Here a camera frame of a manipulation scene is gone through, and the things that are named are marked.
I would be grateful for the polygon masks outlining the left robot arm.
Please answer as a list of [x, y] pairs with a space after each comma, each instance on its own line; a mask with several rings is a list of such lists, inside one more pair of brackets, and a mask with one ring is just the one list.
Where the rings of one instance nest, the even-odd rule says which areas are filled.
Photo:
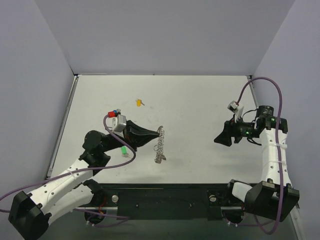
[[133, 153], [158, 138], [158, 131], [148, 130], [128, 120], [108, 134], [91, 130], [84, 137], [84, 152], [59, 175], [39, 184], [29, 193], [14, 191], [8, 220], [25, 240], [37, 240], [51, 223], [75, 208], [103, 200], [102, 187], [93, 180], [101, 170], [108, 169], [106, 152], [127, 146]]

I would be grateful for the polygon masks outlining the metal key organizer disc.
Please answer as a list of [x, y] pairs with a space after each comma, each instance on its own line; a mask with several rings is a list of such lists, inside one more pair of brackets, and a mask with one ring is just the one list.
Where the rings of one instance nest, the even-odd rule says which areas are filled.
[[157, 145], [154, 146], [154, 151], [156, 152], [155, 154], [155, 159], [154, 162], [157, 164], [161, 164], [161, 155], [164, 155], [164, 137], [165, 137], [165, 131], [164, 127], [161, 125], [158, 127], [157, 132], [159, 133], [159, 137], [157, 140]]

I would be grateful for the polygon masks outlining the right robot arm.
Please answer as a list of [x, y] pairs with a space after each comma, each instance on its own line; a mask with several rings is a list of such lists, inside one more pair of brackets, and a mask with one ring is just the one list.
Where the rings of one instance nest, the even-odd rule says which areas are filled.
[[241, 116], [243, 105], [231, 102], [227, 107], [233, 116], [225, 121], [222, 132], [213, 140], [230, 147], [241, 139], [259, 139], [262, 147], [262, 174], [259, 183], [232, 179], [223, 192], [224, 201], [230, 205], [241, 201], [244, 211], [270, 220], [280, 217], [282, 222], [300, 199], [300, 192], [293, 188], [286, 161], [288, 122], [274, 116], [274, 108], [260, 105], [252, 122]]

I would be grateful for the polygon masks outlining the black tag key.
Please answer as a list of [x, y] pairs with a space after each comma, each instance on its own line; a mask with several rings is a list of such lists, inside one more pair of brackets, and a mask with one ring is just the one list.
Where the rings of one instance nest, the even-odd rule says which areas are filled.
[[164, 154], [162, 154], [162, 155], [160, 156], [160, 158], [161, 158], [161, 160], [164, 160], [164, 161], [167, 160], [167, 158], [166, 158], [166, 156], [165, 156]]

